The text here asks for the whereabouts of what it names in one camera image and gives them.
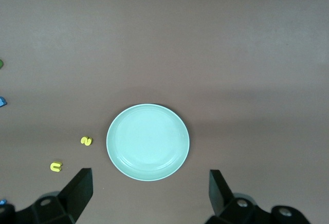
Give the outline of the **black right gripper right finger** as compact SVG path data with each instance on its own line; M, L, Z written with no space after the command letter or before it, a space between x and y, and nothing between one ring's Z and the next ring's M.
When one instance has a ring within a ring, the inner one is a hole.
M206 223L309 223L293 207L279 205L266 212L250 196L232 193L219 170L210 170L209 199L214 215Z

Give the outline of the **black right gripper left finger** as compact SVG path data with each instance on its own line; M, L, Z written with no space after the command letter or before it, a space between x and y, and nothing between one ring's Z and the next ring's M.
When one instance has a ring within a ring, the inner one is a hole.
M44 194L25 209L1 205L1 223L76 223L92 195L92 169L83 168L61 191Z

